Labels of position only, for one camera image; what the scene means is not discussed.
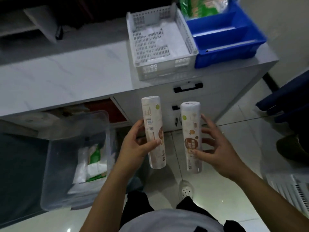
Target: drawer handle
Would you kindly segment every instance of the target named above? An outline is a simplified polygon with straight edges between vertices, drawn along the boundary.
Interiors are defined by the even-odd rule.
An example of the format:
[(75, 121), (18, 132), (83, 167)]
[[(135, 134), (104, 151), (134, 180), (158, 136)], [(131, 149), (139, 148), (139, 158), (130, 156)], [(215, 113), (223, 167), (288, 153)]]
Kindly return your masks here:
[(185, 91), (194, 90), (194, 89), (201, 89), (201, 88), (203, 88), (203, 83), (202, 82), (196, 83), (195, 87), (189, 88), (189, 89), (181, 89), (181, 87), (176, 87), (176, 88), (174, 88), (174, 92), (175, 93), (180, 93), (180, 92), (185, 92)]
[(172, 106), (172, 109), (173, 109), (173, 111), (177, 111), (177, 110), (180, 110), (180, 107), (179, 106)]

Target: hand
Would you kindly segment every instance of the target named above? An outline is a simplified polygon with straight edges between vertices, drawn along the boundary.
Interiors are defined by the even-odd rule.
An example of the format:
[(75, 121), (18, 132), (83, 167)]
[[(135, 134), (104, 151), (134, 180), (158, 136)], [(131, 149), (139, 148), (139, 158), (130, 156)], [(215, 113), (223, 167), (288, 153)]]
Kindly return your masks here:
[(193, 150), (193, 154), (196, 158), (211, 164), (220, 175), (236, 181), (248, 167), (242, 162), (232, 144), (213, 121), (203, 114), (201, 117), (209, 126), (209, 128), (202, 128), (202, 133), (209, 134), (213, 138), (203, 138), (202, 142), (213, 146), (214, 150), (203, 152)]
[(144, 130), (143, 119), (137, 121), (123, 140), (121, 150), (115, 164), (115, 169), (130, 179), (143, 163), (148, 152), (161, 144), (161, 139), (146, 141), (146, 138), (136, 140), (136, 135)]

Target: black pants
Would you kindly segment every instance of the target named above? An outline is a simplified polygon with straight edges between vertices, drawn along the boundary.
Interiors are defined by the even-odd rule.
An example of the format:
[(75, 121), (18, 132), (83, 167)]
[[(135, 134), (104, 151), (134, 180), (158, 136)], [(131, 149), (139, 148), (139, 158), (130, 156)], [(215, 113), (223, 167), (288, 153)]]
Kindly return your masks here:
[[(123, 212), (122, 212), (120, 228), (125, 223), (129, 222), (130, 220), (142, 214), (154, 211), (154, 209), (150, 206), (148, 197), (145, 193), (139, 192), (139, 191), (132, 191), (128, 193), (127, 197), (128, 197), (128, 201), (126, 202), (125, 208), (123, 209)], [(199, 206), (197, 206), (189, 196), (185, 197), (176, 206), (176, 209), (182, 209), (182, 210), (200, 213), (200, 214), (203, 214), (205, 216), (208, 216), (216, 220), (205, 209), (202, 209)], [(223, 228), (225, 232), (230, 232), (230, 231), (245, 232), (244, 228), (235, 221), (226, 221)]]

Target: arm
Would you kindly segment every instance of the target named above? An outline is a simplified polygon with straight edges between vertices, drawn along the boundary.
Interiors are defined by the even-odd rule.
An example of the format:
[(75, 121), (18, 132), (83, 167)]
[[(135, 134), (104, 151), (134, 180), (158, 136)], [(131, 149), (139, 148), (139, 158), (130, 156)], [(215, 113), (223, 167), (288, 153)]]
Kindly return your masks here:
[(193, 154), (211, 164), (222, 176), (234, 181), (271, 232), (308, 231), (309, 219), (251, 171), (216, 125), (204, 115), (202, 118), (209, 126), (202, 128), (202, 132), (213, 138), (203, 138), (203, 143), (213, 146), (214, 150), (194, 150)]
[(161, 140), (143, 145), (136, 140), (139, 130), (144, 129), (139, 120), (123, 140), (117, 162), (102, 186), (80, 232), (119, 231), (126, 187), (134, 172), (141, 166), (145, 155), (156, 148)]

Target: barcode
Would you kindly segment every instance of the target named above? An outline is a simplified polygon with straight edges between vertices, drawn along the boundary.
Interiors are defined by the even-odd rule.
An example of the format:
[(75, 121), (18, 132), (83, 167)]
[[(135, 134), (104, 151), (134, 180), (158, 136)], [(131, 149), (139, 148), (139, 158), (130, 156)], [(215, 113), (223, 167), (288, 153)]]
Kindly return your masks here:
[(151, 125), (151, 124), (152, 124), (151, 118), (147, 118), (147, 124), (148, 124), (148, 125)]

